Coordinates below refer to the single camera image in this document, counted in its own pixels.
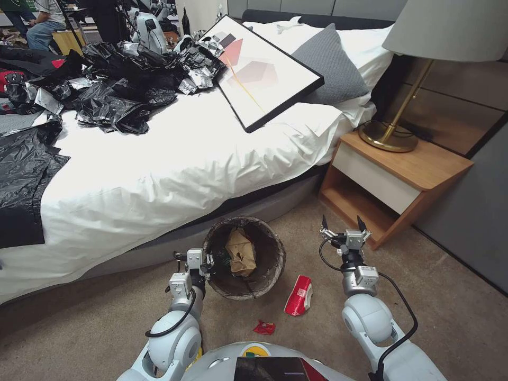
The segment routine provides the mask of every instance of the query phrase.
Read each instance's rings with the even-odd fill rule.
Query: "abstract artwork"
[[[203,38],[219,39],[227,66],[219,87],[247,132],[270,121],[324,84],[323,77],[225,16]]]

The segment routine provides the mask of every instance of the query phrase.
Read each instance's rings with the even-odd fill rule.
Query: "white bed sheet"
[[[329,161],[352,129],[334,107],[297,103],[246,134],[218,89],[179,95],[140,136],[80,128],[74,117],[63,114],[56,143],[71,159],[42,198],[46,243],[0,249],[0,304],[75,280],[228,198]]]

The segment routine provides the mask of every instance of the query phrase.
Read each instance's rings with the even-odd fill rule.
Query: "gray lamp shade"
[[[383,48],[449,61],[496,61],[508,47],[508,0],[408,0]]]

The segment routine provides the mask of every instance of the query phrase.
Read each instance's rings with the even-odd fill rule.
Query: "beige carpet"
[[[341,276],[317,253],[322,213],[331,229],[345,228],[314,196],[270,223],[286,247],[287,262],[264,297],[233,302],[207,288],[201,325],[205,350],[234,341],[270,341],[354,379],[368,379],[367,359],[341,318],[346,299]],[[508,379],[503,295],[413,229],[376,252],[366,249],[366,263],[396,280],[420,323],[412,341],[449,380]],[[139,354],[145,330],[167,310],[164,288],[175,270],[169,263],[104,276],[0,307],[0,379],[115,380]],[[298,274],[312,278],[314,295],[310,310],[296,318],[283,308]],[[382,282],[378,290],[408,330],[411,318],[391,285]],[[274,322],[274,335],[254,333],[258,319]]]

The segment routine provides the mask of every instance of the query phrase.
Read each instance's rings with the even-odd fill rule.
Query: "wooden nightstand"
[[[359,215],[377,249],[413,223],[473,162],[420,140],[412,152],[394,153],[363,142],[357,132],[340,138],[319,194],[351,226]]]

